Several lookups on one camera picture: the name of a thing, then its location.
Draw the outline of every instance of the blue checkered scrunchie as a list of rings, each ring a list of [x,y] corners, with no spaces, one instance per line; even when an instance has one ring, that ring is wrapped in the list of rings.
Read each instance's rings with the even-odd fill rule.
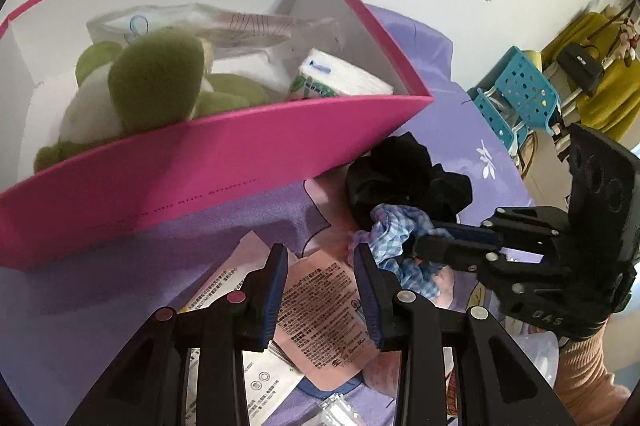
[[[402,244],[411,234],[416,237],[451,237],[449,232],[435,228],[425,212],[411,206],[379,204],[371,210],[371,218],[374,224],[370,232],[354,233],[351,252],[358,244],[369,244],[377,266],[394,273],[403,289],[411,289],[428,299],[440,296],[440,290],[432,278],[442,270],[443,265],[433,262],[418,265],[411,259],[398,263],[396,257],[402,255]]]

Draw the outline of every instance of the purple fabric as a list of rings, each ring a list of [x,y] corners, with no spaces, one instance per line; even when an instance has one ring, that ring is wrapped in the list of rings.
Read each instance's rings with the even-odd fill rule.
[[[449,81],[451,42],[404,16],[374,12],[436,98],[399,132],[410,130],[434,161],[471,178],[474,202],[462,222],[476,225],[496,206],[529,205],[506,150]],[[495,179],[479,149],[491,156]],[[142,322],[162,305],[181,307],[244,234],[254,230],[269,245],[283,242],[299,252],[327,225],[296,183],[28,273],[0,268],[0,373],[35,426],[62,426]],[[474,284],[473,276],[456,274],[455,307],[466,305]],[[394,412],[391,399],[364,385],[348,401],[367,426],[385,426]],[[313,402],[294,391],[266,426],[290,424]]]

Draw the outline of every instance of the green plush toy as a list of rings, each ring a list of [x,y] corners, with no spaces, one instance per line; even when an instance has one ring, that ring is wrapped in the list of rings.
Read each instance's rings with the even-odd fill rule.
[[[178,29],[151,32],[124,49],[93,44],[78,59],[78,92],[58,142],[38,151],[34,171],[128,135],[269,103],[249,78],[206,74],[212,58],[206,41]]]

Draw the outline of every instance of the pink box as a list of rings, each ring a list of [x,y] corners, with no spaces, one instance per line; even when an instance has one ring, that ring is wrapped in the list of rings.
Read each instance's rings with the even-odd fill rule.
[[[10,72],[7,79],[17,91],[25,84],[32,90],[26,116],[17,124],[19,177],[26,177],[35,151],[45,144],[42,136],[50,133],[47,125],[68,104],[60,92],[90,44],[86,21],[128,6],[187,2],[298,18],[331,16],[346,42],[340,58],[392,84],[397,94],[220,114],[65,161],[0,195],[0,265],[30,269],[187,213],[315,177],[353,161],[433,99],[360,0],[28,0],[0,26],[0,67]],[[57,38],[61,32],[64,38]]]

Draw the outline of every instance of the mustard yellow cloth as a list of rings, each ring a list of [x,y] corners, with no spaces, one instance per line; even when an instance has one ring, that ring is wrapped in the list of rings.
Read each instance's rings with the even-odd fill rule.
[[[584,42],[593,31],[606,23],[607,18],[599,13],[587,13],[562,31],[542,51],[542,62],[549,63],[571,42]],[[618,35],[618,26],[612,24],[591,40],[598,48],[600,59],[604,58],[611,43]],[[634,60],[626,67],[622,60],[614,61],[605,71],[602,82],[593,98],[580,94],[576,108],[583,125],[606,133],[619,141],[640,112],[640,63]]]

